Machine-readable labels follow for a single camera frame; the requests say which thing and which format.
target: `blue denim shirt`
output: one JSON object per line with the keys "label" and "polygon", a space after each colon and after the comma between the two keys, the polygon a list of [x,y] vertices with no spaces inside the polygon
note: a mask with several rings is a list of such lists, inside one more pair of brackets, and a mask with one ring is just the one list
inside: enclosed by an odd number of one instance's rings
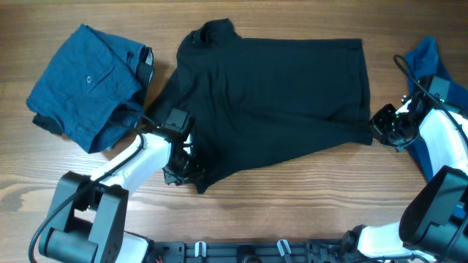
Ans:
{"label": "blue denim shirt", "polygon": [[146,89],[135,74],[145,46],[81,25],[58,49],[26,100],[28,108],[50,117],[88,153],[113,146],[127,131],[107,123],[112,116],[126,126],[143,112]]}

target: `wooden table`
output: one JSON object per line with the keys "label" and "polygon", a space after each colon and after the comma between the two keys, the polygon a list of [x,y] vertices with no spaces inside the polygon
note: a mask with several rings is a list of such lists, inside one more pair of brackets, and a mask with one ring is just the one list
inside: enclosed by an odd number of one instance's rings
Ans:
{"label": "wooden table", "polygon": [[[153,48],[156,77],[147,103],[175,69],[181,40],[217,18],[230,18],[242,37],[362,38],[373,113],[387,103],[399,105],[407,93],[392,55],[413,49],[424,36],[437,38],[453,79],[468,86],[468,3],[462,1],[64,2],[0,6],[0,262],[26,261],[30,238],[65,172],[98,167],[133,140],[88,155],[31,123],[25,99],[80,23]],[[378,143],[347,144],[239,172],[204,195],[192,186],[166,186],[158,172],[129,201],[126,229],[186,242],[337,238],[359,224],[398,221],[424,185],[407,153]]]}

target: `black mount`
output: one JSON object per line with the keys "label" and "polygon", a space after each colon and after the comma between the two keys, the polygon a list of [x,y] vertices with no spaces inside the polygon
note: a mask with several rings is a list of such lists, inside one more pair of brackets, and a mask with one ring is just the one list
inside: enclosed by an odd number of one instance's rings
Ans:
{"label": "black mount", "polygon": [[[456,206],[468,209],[468,176],[459,169],[444,166],[404,211],[399,235],[404,246],[431,255],[440,255],[461,227],[453,216]],[[464,230],[447,259],[468,261],[468,233]]]}
{"label": "black mount", "polygon": [[[209,243],[206,256],[196,256],[196,244],[183,242],[153,242],[150,244],[143,262],[154,262],[161,257],[164,263],[340,263],[367,260],[358,249],[357,238],[364,225],[348,231],[342,239],[308,240],[288,243],[290,253],[282,255],[277,243]],[[250,255],[239,256],[240,248],[248,247]]]}
{"label": "black mount", "polygon": [[[57,184],[49,213],[65,199],[89,184],[90,178],[68,172]],[[120,186],[89,190],[76,202],[69,203],[47,225],[39,240],[39,252],[60,262],[114,262],[124,236],[129,192]],[[75,209],[96,210],[94,223],[75,217]]]}
{"label": "black mount", "polygon": [[[165,139],[171,143],[169,163],[163,169],[165,183],[168,185],[174,183],[180,186],[193,183],[205,175],[205,170],[200,166],[192,142],[186,144],[194,124],[195,120],[190,113],[173,108],[167,120],[157,130],[158,133],[163,133]],[[196,132],[192,135],[192,141],[196,135]]]}

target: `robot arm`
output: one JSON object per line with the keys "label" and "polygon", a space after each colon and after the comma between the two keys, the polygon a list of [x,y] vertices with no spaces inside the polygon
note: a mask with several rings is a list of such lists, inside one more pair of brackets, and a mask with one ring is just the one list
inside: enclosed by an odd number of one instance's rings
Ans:
{"label": "robot arm", "polygon": [[[408,113],[407,106],[410,103],[411,100],[397,110],[395,114]],[[456,113],[452,113],[452,116],[462,127],[468,129],[468,120]],[[466,181],[463,178],[466,179],[468,173],[467,147],[454,124],[441,110],[432,109],[427,113],[419,125],[419,135],[428,147],[433,171],[444,173],[443,175],[434,174],[436,180],[442,180],[442,182],[432,183],[434,187],[437,185],[439,189],[436,191],[436,189],[426,187],[408,207],[400,222],[386,226],[368,226],[364,228],[358,242],[358,250],[364,256],[374,258],[381,255],[408,256],[418,254],[434,261],[433,256],[417,249],[425,248],[433,255],[439,254],[450,240],[449,237],[453,236],[458,229],[457,224],[450,222],[450,217],[458,202],[461,201],[464,189],[467,188],[466,186],[463,187],[464,181]],[[449,180],[459,180],[459,182],[450,184]],[[450,194],[443,194],[442,188],[445,191],[450,190]],[[412,211],[417,211],[419,217],[415,217]],[[420,230],[414,229],[412,225],[418,226]],[[433,243],[433,246],[420,244],[428,242],[428,240]],[[468,248],[467,239],[464,238],[464,240],[463,242],[460,240],[458,243],[460,249],[462,247]]]}
{"label": "robot arm", "polygon": [[[371,120],[374,137],[399,150],[421,138],[429,148],[432,168],[439,171],[405,211],[400,222],[387,226],[357,226],[341,240],[309,240],[306,243],[225,243],[207,245],[155,243],[146,237],[124,231],[127,201],[144,181],[159,169],[166,183],[190,183],[204,175],[191,153],[189,133],[193,120],[188,113],[173,110],[167,123],[154,134],[144,134],[143,150],[99,182],[80,199],[69,203],[44,229],[39,252],[60,262],[164,263],[209,262],[386,262],[413,255],[434,260],[452,243],[462,226],[452,216],[457,205],[468,207],[467,146],[456,127],[441,110],[426,104],[424,96],[413,96],[396,110],[387,105]],[[453,114],[463,127],[467,120]],[[68,172],[58,182],[50,211],[75,192],[88,186],[109,169],[135,152],[138,137],[124,152],[91,177]],[[75,217],[75,210],[96,211],[94,222]],[[468,237],[461,235],[447,259],[468,260]]]}

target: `shirt pocket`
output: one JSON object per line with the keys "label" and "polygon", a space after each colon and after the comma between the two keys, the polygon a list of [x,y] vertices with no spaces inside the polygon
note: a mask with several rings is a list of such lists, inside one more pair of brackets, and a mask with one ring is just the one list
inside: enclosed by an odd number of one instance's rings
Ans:
{"label": "shirt pocket", "polygon": [[91,93],[116,65],[109,47],[86,26],[81,26],[61,47],[65,55],[65,71],[61,77],[78,88],[77,93]]}

